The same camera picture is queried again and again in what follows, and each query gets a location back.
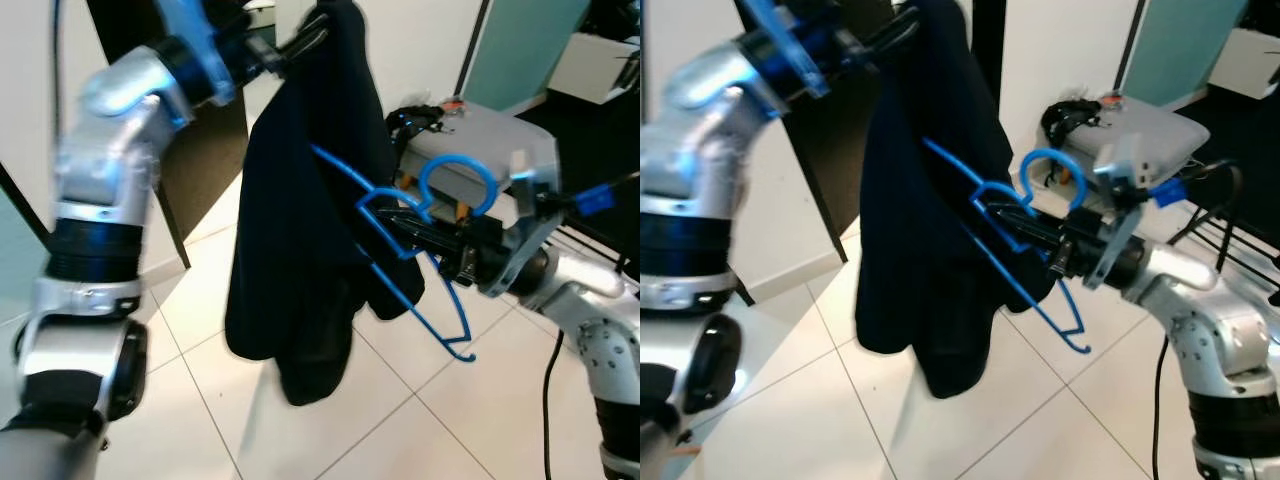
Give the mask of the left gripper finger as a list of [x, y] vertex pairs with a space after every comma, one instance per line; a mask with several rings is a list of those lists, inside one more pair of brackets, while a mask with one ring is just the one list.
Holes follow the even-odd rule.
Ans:
[[283, 47], [269, 50], [268, 70], [279, 78], [284, 78], [285, 73], [294, 64], [321, 45], [325, 38], [325, 35], [298, 35]]
[[916, 6], [901, 6], [893, 18], [878, 31], [879, 44], [901, 44], [913, 37], [920, 28], [920, 13]]
[[910, 49], [918, 31], [918, 28], [884, 28], [876, 32], [868, 41], [870, 64], [879, 68], [893, 61]]
[[307, 52], [320, 45], [329, 35], [329, 15], [324, 12], [311, 15], [282, 46], [283, 52]]

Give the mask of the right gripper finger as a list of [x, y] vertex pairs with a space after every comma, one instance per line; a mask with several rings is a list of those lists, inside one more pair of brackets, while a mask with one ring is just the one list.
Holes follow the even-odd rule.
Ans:
[[412, 210], [387, 210], [385, 227], [397, 241], [407, 243], [454, 243], [452, 224], [429, 221]]
[[987, 212], [995, 225], [1019, 241], [1059, 241], [1061, 220], [1036, 209], [1015, 205], [989, 205]]
[[1001, 228], [1000, 237], [1014, 253], [1032, 252], [1038, 259], [1048, 259], [1057, 253], [1062, 243], [1062, 230], [1053, 228]]
[[449, 232], [399, 232], [396, 233], [399, 246], [398, 256], [410, 259], [426, 253], [435, 260], [456, 262], [461, 256], [461, 234]]

